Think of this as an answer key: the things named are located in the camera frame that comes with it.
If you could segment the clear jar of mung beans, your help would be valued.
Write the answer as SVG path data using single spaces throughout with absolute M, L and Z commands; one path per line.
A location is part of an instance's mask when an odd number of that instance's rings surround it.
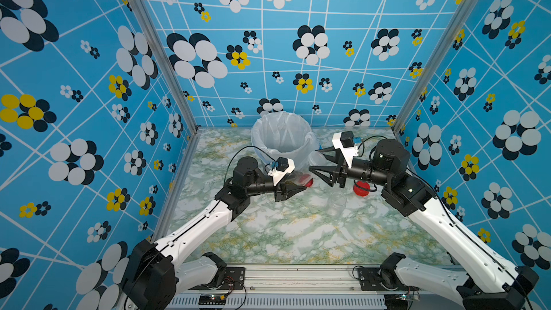
M 344 189 L 347 184 L 347 176 L 346 175 L 333 175 L 331 177 L 331 187 L 338 187 L 340 189 Z

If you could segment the tall clear jar white lid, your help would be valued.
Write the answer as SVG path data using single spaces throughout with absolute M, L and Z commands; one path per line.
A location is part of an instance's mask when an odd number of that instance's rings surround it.
M 287 178 L 285 179 L 284 182 L 285 183 L 288 182 L 288 183 L 294 183 L 294 184 L 297 184 L 297 185 L 302 185 L 301 182 L 300 182 L 300 179 L 303 175 L 313 176 L 314 182 L 317 180 L 317 176 L 315 174 L 313 174 L 312 172 L 310 172 L 308 167 L 304 167 L 304 168 L 301 168 L 301 169 L 295 169 L 295 171 L 292 174 L 287 176 Z

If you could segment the clear jar large red lid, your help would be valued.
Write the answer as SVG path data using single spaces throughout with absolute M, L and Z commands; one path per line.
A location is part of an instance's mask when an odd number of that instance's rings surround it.
M 347 205 L 347 198 L 343 194 L 330 195 L 327 200 L 327 213 L 333 217 L 343 214 Z

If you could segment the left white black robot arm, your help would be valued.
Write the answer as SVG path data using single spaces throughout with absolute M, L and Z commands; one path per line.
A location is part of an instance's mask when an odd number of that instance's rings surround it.
M 129 256 L 119 288 L 122 309 L 165 309 L 172 299 L 196 286 L 218 287 L 224 279 L 225 263 L 206 253 L 187 258 L 211 235 L 231 224 L 251 204 L 254 196 L 272 194 L 276 202 L 286 201 L 306 190 L 287 183 L 295 171 L 292 159 L 280 157 L 264 172 L 257 159 L 238 160 L 232 177 L 223 182 L 212 202 L 179 229 L 155 242 L 143 240 Z

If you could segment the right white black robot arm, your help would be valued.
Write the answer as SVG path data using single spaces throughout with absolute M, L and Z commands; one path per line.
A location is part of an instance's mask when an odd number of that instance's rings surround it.
M 360 158 L 358 147 L 353 135 L 336 134 L 333 146 L 320 151 L 329 165 L 309 170 L 329 186 L 344 187 L 352 179 L 380 187 L 391 207 L 429 233 L 463 268 L 453 272 L 393 253 L 380 266 L 384 288 L 420 288 L 465 309 L 532 308 L 528 296 L 539 280 L 537 273 L 502 257 L 453 218 L 433 188 L 407 170 L 410 153 L 401 143 L 382 139 L 369 159 Z

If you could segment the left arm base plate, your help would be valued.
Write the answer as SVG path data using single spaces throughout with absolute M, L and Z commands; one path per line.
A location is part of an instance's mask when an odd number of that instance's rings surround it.
M 206 290 L 221 290 L 221 291 L 241 291 L 243 289 L 242 282 L 245 281 L 245 267 L 225 267 L 222 271 L 218 271 L 213 280 L 207 284 L 200 284 L 192 287 L 194 291 Z

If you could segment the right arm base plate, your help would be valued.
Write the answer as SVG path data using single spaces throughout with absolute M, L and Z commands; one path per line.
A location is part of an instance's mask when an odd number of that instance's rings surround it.
M 380 268 L 355 266 L 352 277 L 360 283 L 363 291 L 418 291 L 418 288 L 406 286 L 397 276 L 388 271 L 380 271 Z

